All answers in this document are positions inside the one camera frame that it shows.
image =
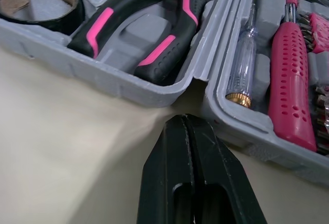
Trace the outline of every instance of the pink screwdriver handle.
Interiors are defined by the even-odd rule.
[[[316,151],[308,109],[306,46],[299,26],[292,22],[281,24],[273,40],[268,115],[278,137]]]

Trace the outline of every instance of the pink and black handle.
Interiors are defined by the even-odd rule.
[[[268,115],[276,135],[316,151],[308,108],[307,52],[302,32],[296,23],[282,23],[275,34],[270,88]]]
[[[73,37],[68,48],[96,58],[118,26],[133,13],[161,0],[107,0]]]
[[[204,5],[208,0],[179,0],[177,24],[170,35],[155,45],[135,70],[135,76],[158,84],[184,57],[196,33]]]

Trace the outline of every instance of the beige table surface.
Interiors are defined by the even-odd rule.
[[[204,84],[144,108],[0,49],[0,223],[131,224],[165,120],[198,114]],[[269,224],[329,223],[329,191],[239,152]]]

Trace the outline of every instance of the pliers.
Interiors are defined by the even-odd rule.
[[[118,26],[133,13],[162,0],[107,0],[74,35],[68,48],[96,58]],[[208,0],[179,0],[177,23],[136,66],[135,75],[161,82],[188,50]]]
[[[266,224],[245,171],[212,127],[169,120],[142,175],[137,224]]]

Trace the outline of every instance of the metal shaft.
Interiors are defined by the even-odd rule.
[[[294,3],[286,4],[284,22],[296,23],[296,5]]]

